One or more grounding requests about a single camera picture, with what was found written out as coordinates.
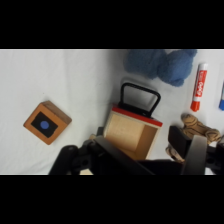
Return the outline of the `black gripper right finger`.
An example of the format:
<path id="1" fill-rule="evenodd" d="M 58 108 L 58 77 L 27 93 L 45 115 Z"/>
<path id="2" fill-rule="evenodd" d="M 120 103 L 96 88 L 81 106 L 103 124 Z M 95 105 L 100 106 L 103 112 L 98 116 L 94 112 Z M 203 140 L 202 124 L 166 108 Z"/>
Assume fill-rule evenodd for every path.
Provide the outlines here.
<path id="1" fill-rule="evenodd" d="M 206 168 L 216 175 L 224 175 L 223 141 L 213 147 L 203 136 L 190 139 L 176 126 L 170 126 L 168 142 L 184 159 L 182 175 L 204 175 Z"/>

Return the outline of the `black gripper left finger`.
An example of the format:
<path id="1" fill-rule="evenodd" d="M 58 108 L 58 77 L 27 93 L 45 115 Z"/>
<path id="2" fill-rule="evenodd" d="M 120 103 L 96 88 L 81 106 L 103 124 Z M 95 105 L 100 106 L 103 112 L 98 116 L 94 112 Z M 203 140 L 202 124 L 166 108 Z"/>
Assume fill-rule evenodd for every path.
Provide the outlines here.
<path id="1" fill-rule="evenodd" d="M 79 175 L 88 169 L 93 175 L 179 175 L 182 165 L 171 160 L 134 160 L 102 136 L 86 140 L 80 148 L 64 146 L 50 175 Z"/>

